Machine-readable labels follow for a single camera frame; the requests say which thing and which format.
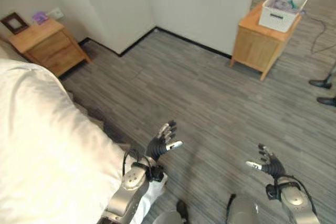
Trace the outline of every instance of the electrical outlet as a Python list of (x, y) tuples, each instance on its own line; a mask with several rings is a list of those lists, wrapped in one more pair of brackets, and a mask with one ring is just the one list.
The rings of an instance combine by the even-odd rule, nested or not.
[(60, 19), (64, 17), (64, 14), (59, 7), (51, 10), (49, 13), (47, 13), (47, 15), (49, 18), (53, 19)]

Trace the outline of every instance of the white storage basket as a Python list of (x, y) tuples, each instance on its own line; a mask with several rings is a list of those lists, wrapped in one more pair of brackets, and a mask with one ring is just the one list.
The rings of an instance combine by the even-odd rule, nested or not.
[(273, 1), (274, 0), (266, 0), (262, 4), (259, 25), (285, 33), (291, 27), (308, 0), (292, 0), (297, 7), (295, 9), (296, 13), (269, 7)]

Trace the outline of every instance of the person's foot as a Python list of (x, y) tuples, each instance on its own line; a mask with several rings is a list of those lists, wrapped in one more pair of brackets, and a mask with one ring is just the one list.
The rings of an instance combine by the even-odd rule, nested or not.
[(184, 201), (179, 200), (176, 204), (176, 211), (181, 215), (182, 221), (184, 224), (189, 223), (189, 215), (186, 203)]
[(325, 105), (336, 106), (336, 98), (317, 97), (316, 100)]
[(330, 89), (332, 84), (327, 83), (327, 80), (309, 80), (309, 84), (319, 88)]

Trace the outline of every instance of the robotic arm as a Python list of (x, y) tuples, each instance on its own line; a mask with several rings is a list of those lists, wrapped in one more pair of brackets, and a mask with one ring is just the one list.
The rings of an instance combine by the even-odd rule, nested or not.
[(282, 208), (294, 224), (320, 224), (312, 198), (305, 186), (294, 176), (286, 174), (280, 160), (272, 151), (259, 144), (259, 153), (263, 156), (265, 164), (260, 165), (247, 161), (246, 164), (254, 169), (261, 170), (271, 175), (274, 185), (266, 186), (266, 193), (270, 200), (277, 199), (282, 203)]
[(145, 156), (134, 162), (131, 170), (123, 176), (121, 186), (111, 198), (103, 217), (117, 224), (131, 222), (149, 183), (153, 180), (160, 182), (164, 177), (162, 167), (156, 165), (160, 156), (183, 145), (181, 141), (172, 141), (175, 133), (174, 121), (169, 121), (160, 128), (148, 144)]

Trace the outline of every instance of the picture frame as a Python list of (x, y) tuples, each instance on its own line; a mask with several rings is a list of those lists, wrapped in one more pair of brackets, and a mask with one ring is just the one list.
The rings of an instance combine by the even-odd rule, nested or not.
[(18, 34), (19, 32), (29, 27), (29, 25), (24, 22), (24, 20), (17, 13), (11, 13), (0, 21), (13, 34)]

